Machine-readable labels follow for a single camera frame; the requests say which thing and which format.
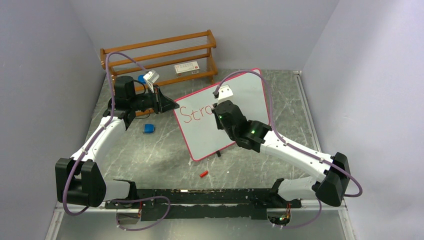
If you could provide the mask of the pink-framed whiteboard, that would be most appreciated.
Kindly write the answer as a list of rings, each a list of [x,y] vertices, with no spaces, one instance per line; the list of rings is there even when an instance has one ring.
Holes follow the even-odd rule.
[[[268,124],[266,88],[259,76],[260,69],[255,68],[253,72],[239,73],[229,78],[225,85],[233,92],[231,101],[239,106],[248,120]],[[234,144],[224,130],[217,128],[212,113],[213,104],[217,102],[213,96],[216,88],[217,84],[213,84],[175,100],[179,108],[174,110],[174,115],[193,161],[200,161]]]

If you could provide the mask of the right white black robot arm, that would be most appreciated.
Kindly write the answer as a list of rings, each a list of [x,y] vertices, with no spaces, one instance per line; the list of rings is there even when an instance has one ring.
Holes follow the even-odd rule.
[[[213,104],[217,128],[224,130],[238,147],[284,160],[307,173],[298,179],[278,179],[270,193],[270,202],[282,207],[288,201],[316,198],[339,207],[345,197],[350,172],[348,158],[315,151],[273,131],[268,124],[248,120],[230,100]]]

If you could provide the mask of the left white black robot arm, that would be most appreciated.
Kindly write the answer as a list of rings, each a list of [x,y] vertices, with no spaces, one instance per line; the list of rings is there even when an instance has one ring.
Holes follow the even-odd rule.
[[[99,126],[86,143],[69,158],[60,158],[55,164],[57,200],[60,203],[98,207],[102,202],[118,200],[132,208],[139,200],[135,182],[104,180],[97,161],[129,128],[137,111],[152,109],[155,114],[178,109],[180,106],[162,94],[158,85],[136,93],[134,79],[120,76],[115,80],[114,97],[108,102]]]

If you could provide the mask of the red marker cap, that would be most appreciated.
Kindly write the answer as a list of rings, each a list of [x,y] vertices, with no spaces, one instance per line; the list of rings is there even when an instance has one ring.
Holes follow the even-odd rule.
[[[205,176],[207,176],[209,174],[209,171],[208,170],[206,170],[206,171],[204,171],[204,172],[202,172],[200,175],[199,175],[199,177],[200,178],[204,178]]]

